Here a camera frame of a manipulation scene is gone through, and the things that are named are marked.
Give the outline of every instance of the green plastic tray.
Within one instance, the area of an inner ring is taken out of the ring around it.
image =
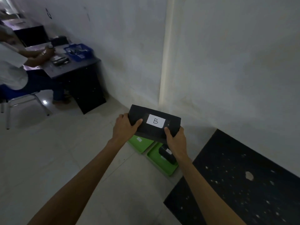
[[[148,151],[147,157],[159,170],[161,170],[166,175],[171,176],[178,167],[178,163],[176,162],[173,165],[158,153],[158,150],[162,145],[162,143],[157,143],[156,145],[154,145],[150,149],[150,151]]]
[[[153,143],[153,140],[149,140],[140,136],[133,136],[128,143],[139,153],[143,153]]]

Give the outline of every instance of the blue pants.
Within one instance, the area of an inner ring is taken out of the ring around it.
[[[27,71],[28,82],[20,91],[31,94],[41,90],[53,90],[53,99],[63,100],[65,90],[62,85],[49,77],[42,76],[44,73],[44,70]]]

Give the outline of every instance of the blue chair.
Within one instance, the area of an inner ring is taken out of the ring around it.
[[[32,94],[27,94],[24,92],[18,92],[15,90],[10,89],[6,85],[0,85],[0,99],[2,98],[5,101],[5,106],[6,106],[6,129],[9,130],[10,128],[10,109],[14,106],[20,105],[22,103],[26,103],[32,100],[36,100],[40,106],[43,108],[47,116],[50,115],[49,110],[42,104],[42,102],[39,100],[39,98],[36,96],[36,94],[39,93],[39,91],[32,93]],[[31,100],[27,100],[24,102],[20,102],[15,105],[11,105],[10,102],[13,100],[18,100],[27,96],[33,96],[34,98]],[[1,103],[1,113],[4,113],[4,103]]]

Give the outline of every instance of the chair leg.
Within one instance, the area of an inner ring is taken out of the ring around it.
[[[10,104],[6,102],[6,129],[10,128]]]
[[[1,113],[4,113],[4,103],[2,102],[2,103],[0,104],[0,106],[1,106]]]
[[[50,115],[50,112],[49,110],[47,109],[47,107],[45,107],[42,102],[39,100],[39,98],[35,95],[35,94],[31,94],[35,100],[40,104],[40,106],[43,108],[43,110],[45,111],[46,115],[49,116]]]

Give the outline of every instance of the blue plastic basket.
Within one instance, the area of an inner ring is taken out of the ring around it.
[[[84,44],[71,44],[64,48],[70,58],[80,62],[93,57],[93,49]]]

